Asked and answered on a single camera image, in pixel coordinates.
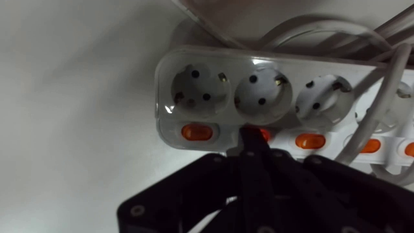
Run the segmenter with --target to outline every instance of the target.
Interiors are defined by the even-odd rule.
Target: white surface
[[[368,25],[408,4],[336,3]],[[124,198],[200,154],[154,120],[154,67],[183,18],[167,0],[0,1],[0,232],[116,232]]]

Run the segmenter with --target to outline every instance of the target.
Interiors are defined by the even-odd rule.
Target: power strip
[[[242,126],[295,158],[335,158],[371,105],[386,65],[234,49],[183,47],[156,69],[156,119],[170,146],[226,152]],[[414,161],[414,70],[354,163]]]

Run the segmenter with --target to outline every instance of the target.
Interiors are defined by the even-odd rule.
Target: white power strip
[[[173,148],[225,152],[236,146],[239,128],[251,124],[274,136],[271,148],[295,158],[335,158],[371,105],[384,70],[372,62],[181,48],[156,69],[157,131]],[[355,163],[414,161],[412,87],[414,70],[407,69]]]

